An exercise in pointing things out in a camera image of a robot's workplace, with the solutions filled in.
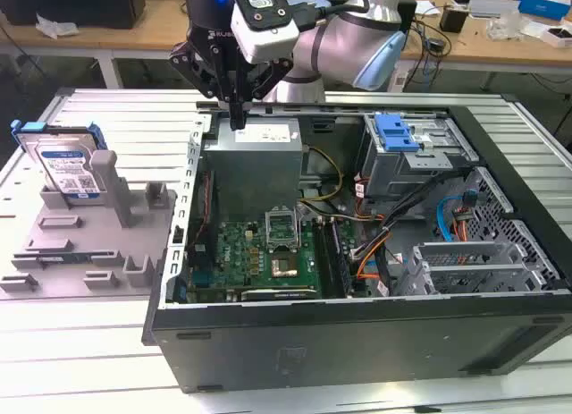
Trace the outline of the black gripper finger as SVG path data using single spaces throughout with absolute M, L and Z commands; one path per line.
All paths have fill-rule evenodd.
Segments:
M 275 59 L 253 65 L 237 65 L 237 128 L 244 129 L 254 99 L 264 98 L 292 69 L 291 59 Z
M 203 96 L 216 97 L 219 106 L 229 114 L 231 128 L 237 129 L 238 99 L 226 56 L 227 52 L 216 41 L 206 45 L 205 57 L 190 41 L 185 41 L 174 46 L 169 62 Z

